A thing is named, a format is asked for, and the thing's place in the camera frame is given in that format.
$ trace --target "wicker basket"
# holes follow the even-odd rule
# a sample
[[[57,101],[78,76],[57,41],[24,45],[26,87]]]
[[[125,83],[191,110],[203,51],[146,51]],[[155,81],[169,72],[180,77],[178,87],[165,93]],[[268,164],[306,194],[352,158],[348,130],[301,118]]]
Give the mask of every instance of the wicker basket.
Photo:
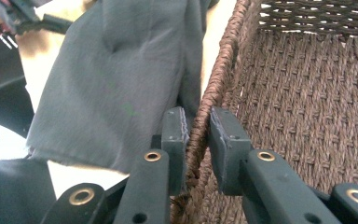
[[[282,155],[310,186],[358,183],[358,1],[239,0],[220,42],[187,148],[188,193],[173,223],[243,223],[217,193],[209,112],[235,113],[256,148]]]

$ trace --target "brown wicker basket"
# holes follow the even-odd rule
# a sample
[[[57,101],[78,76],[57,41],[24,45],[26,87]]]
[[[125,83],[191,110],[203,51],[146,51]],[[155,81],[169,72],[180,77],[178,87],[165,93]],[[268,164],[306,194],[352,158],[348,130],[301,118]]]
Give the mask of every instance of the brown wicker basket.
[[[173,223],[243,223],[217,193],[209,111],[237,115],[256,148],[282,155],[310,186],[358,183],[358,1],[238,0],[187,148],[188,193]]]

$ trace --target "gray cloth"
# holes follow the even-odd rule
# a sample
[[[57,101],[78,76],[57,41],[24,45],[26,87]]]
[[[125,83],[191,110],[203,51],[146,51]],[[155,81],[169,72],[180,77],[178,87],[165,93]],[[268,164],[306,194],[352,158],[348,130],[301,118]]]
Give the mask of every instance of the gray cloth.
[[[36,111],[33,158],[129,173],[163,112],[200,99],[210,0],[98,1],[68,30]]]

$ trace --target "black fabric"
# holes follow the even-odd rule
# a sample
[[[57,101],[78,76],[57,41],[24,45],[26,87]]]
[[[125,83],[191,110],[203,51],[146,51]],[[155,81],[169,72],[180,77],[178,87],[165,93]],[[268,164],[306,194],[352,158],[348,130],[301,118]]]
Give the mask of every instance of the black fabric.
[[[28,136],[33,158],[129,173],[163,112],[200,100],[210,0],[98,1],[68,30]]]
[[[0,223],[40,223],[55,201],[45,162],[0,161]]]

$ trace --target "beige table surface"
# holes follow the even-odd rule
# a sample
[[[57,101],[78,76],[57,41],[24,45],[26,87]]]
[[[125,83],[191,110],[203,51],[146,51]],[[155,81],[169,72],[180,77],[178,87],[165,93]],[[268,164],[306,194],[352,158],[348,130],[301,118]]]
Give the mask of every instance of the beige table surface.
[[[203,40],[203,60],[201,70],[202,92],[204,92],[214,61],[219,51],[219,41],[225,31],[235,0],[220,0],[208,11],[207,32]],[[48,13],[71,21],[77,19],[91,4],[91,0],[54,0],[37,9],[38,15]],[[34,111],[39,104],[40,96],[46,84],[49,71],[58,55],[63,35],[47,31],[31,32],[16,37],[19,44],[21,62],[27,80],[27,91],[30,93]],[[57,198],[79,183],[96,183],[104,189],[115,185],[126,175],[88,166],[63,166],[49,161],[51,180]]]

